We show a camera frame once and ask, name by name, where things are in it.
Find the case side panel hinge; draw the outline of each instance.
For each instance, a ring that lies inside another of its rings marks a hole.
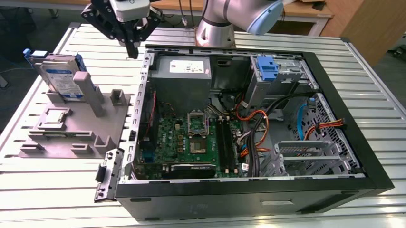
[[[95,203],[116,201],[115,190],[119,182],[124,150],[117,148],[105,153],[104,162],[99,165],[96,181],[99,182]]]

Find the metal slotted table surface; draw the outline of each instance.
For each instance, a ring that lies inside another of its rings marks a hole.
[[[314,52],[358,122],[395,188],[323,214],[137,222],[119,203],[93,203],[97,159],[16,157],[48,98],[40,77],[0,136],[0,227],[404,227],[406,113],[350,43],[339,38],[290,35],[260,37],[238,32],[236,47]],[[193,31],[157,28],[145,43],[193,45]],[[87,24],[69,28],[55,53],[79,52],[103,92],[137,93],[140,60]],[[128,130],[123,130],[123,139]]]

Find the power supply label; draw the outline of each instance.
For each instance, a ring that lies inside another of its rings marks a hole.
[[[73,82],[73,73],[71,70],[47,69],[48,79],[67,101],[80,101],[83,97],[81,90]]]
[[[169,73],[204,73],[203,61],[172,60]]]

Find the ram slot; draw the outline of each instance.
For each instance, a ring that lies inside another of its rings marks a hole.
[[[223,120],[217,120],[215,123],[215,135],[216,135],[216,147],[217,147],[217,157],[220,161],[220,170],[224,171],[227,169],[227,150],[225,150],[225,144],[224,144],[224,135],[223,135]]]
[[[227,169],[232,171],[235,169],[235,154],[232,149],[229,121],[223,122],[223,142],[224,142],[224,149],[227,154]]]

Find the chip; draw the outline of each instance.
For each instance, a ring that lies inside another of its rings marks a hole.
[[[189,140],[189,153],[205,153],[205,139],[191,139]]]

